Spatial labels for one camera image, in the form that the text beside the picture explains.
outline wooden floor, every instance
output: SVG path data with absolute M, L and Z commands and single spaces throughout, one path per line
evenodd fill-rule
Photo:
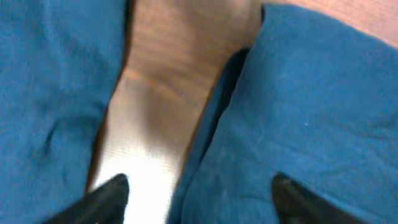
M 211 88 L 228 57 L 253 43 L 261 2 L 136 1 L 126 66 L 89 179 L 92 189 L 127 174 L 125 223 L 164 222 Z M 283 2 L 321 11 L 398 47 L 398 0 Z

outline teal cloth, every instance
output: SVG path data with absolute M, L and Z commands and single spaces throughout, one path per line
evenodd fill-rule
M 398 51 L 334 19 L 267 5 L 229 106 L 202 135 L 169 223 L 277 223 L 278 172 L 361 220 L 398 223 Z
M 0 223 L 84 194 L 124 55 L 126 0 L 0 0 Z

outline brown surface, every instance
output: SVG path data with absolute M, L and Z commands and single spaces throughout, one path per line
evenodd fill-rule
M 398 0 L 291 0 L 398 46 Z M 90 187 L 123 172 L 125 223 L 162 223 L 198 119 L 228 57 L 253 42 L 261 1 L 137 0 L 127 65 Z

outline wood grain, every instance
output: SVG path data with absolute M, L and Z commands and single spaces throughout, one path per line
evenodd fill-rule
M 398 1 L 276 1 L 398 46 Z M 250 45 L 262 1 L 137 0 L 126 66 L 98 137 L 89 187 L 123 172 L 125 223 L 162 223 L 201 112 L 228 57 Z

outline blue fabric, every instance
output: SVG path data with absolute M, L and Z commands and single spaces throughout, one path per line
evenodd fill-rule
M 277 223 L 277 172 L 366 222 L 398 223 L 397 101 L 396 49 L 267 5 L 210 146 L 192 148 L 169 223 Z
M 126 1 L 0 1 L 0 223 L 84 194 L 124 54 Z

